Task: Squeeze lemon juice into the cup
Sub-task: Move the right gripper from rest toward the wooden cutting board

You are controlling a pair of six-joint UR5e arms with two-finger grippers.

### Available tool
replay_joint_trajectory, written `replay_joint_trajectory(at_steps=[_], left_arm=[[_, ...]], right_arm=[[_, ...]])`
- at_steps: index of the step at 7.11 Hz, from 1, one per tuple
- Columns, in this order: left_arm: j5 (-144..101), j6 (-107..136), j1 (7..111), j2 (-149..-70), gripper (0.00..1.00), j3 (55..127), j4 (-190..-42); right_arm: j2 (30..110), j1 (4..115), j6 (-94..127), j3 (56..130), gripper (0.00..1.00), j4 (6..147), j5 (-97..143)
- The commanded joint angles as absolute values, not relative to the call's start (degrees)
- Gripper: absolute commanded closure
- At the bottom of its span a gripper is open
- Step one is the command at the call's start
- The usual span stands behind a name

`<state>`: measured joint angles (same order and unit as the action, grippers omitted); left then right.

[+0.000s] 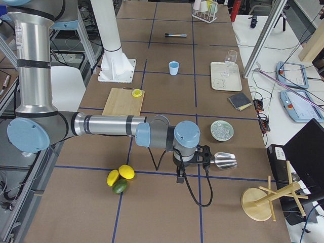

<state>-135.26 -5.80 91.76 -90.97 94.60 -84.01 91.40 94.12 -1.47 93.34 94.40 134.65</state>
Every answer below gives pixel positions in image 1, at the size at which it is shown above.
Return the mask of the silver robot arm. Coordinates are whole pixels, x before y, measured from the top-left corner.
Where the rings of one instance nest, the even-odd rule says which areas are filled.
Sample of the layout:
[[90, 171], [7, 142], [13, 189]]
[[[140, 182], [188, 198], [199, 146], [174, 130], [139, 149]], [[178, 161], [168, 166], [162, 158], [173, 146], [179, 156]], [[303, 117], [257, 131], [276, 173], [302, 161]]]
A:
[[200, 146], [200, 130], [192, 121], [175, 126], [162, 115], [103, 116], [59, 111], [52, 101], [50, 28], [78, 23], [77, 1], [6, 1], [15, 24], [20, 106], [7, 128], [10, 142], [24, 152], [84, 134], [134, 137], [137, 145], [162, 148], [173, 154], [177, 182], [186, 182], [185, 169], [200, 164], [208, 172], [211, 152]]

